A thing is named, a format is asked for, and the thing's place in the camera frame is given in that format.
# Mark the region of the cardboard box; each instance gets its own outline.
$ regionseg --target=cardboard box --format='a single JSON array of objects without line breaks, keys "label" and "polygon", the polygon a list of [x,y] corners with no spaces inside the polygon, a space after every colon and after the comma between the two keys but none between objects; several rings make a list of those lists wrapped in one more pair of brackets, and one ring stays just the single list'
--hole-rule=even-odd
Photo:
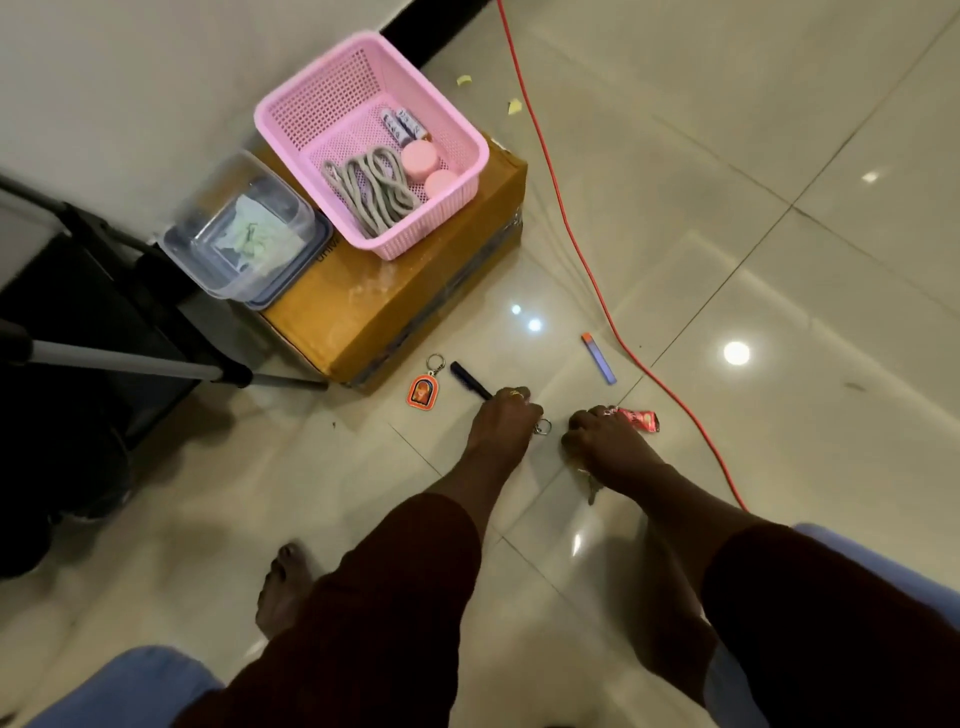
[{"label": "cardboard box", "polygon": [[[263,317],[331,380],[373,388],[519,245],[527,164],[490,144],[476,197],[411,250],[382,260],[335,233],[327,253]],[[309,200],[273,150],[254,153]]]}]

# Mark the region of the metal pole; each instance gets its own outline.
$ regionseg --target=metal pole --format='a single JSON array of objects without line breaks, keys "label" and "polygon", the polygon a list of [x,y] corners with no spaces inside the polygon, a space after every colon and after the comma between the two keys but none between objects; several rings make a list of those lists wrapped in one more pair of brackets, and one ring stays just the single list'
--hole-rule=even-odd
[{"label": "metal pole", "polygon": [[54,200],[52,197],[47,197],[42,192],[37,192],[35,189],[31,189],[26,184],[21,184],[17,180],[11,180],[5,175],[0,175],[0,189],[4,192],[9,192],[15,197],[19,197],[21,200],[26,200],[32,205],[37,207],[42,207],[48,212],[52,212],[55,215],[60,215],[64,210],[66,210],[66,204],[62,203],[60,200]]},{"label": "metal pole", "polygon": [[[83,369],[106,369],[139,375],[175,376],[180,379],[219,381],[224,375],[220,367],[191,364],[187,361],[160,359],[137,353],[109,352],[103,349],[75,347],[51,341],[35,341],[31,364],[53,364]],[[290,376],[253,375],[250,384],[262,387],[285,387],[325,392],[329,384],[316,379],[294,379]]]}]

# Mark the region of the hand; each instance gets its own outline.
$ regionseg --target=hand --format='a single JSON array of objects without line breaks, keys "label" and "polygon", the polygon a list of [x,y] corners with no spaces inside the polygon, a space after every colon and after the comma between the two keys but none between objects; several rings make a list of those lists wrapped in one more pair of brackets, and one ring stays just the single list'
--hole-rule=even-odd
[{"label": "hand", "polygon": [[561,442],[597,480],[629,496],[632,486],[663,460],[624,415],[604,414],[607,409],[598,404],[589,412],[575,412]]},{"label": "hand", "polygon": [[480,405],[464,455],[480,453],[509,475],[523,459],[543,408],[530,402],[526,387],[505,387]]}]

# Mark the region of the tile floor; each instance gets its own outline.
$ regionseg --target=tile floor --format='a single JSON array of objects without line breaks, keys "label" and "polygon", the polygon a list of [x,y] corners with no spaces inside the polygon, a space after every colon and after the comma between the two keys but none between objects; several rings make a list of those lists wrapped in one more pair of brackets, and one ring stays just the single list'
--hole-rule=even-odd
[{"label": "tile floor", "polygon": [[[614,315],[745,499],[960,588],[960,0],[507,5]],[[205,386],[185,402],[137,454],[144,487],[121,514],[62,529],[40,570],[0,584],[0,715],[34,714],[142,643],[235,673],[262,647],[253,606],[282,540],[333,568],[454,463],[475,398],[441,374],[433,412],[402,403],[431,352],[490,386],[527,384],[559,425],[598,402],[655,408],[661,454],[729,497],[692,424],[606,331],[529,116],[506,113],[519,93],[495,8],[427,74],[530,160],[522,250],[372,397]],[[731,341],[746,364],[725,360]],[[586,506],[562,429],[497,505],[451,722],[710,725],[630,658],[641,516],[609,492]]]}]

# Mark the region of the orange keychain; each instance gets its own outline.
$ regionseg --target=orange keychain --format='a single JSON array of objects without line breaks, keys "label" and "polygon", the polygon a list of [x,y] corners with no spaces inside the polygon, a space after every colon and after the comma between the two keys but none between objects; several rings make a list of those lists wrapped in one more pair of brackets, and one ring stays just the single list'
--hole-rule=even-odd
[{"label": "orange keychain", "polygon": [[[439,358],[440,364],[436,367],[431,366],[430,362]],[[437,372],[446,364],[444,358],[438,353],[430,354],[426,359],[426,374],[420,375],[413,380],[410,385],[410,392],[407,394],[407,404],[417,409],[430,410],[437,401],[437,394],[440,392],[440,384],[437,383]]]}]

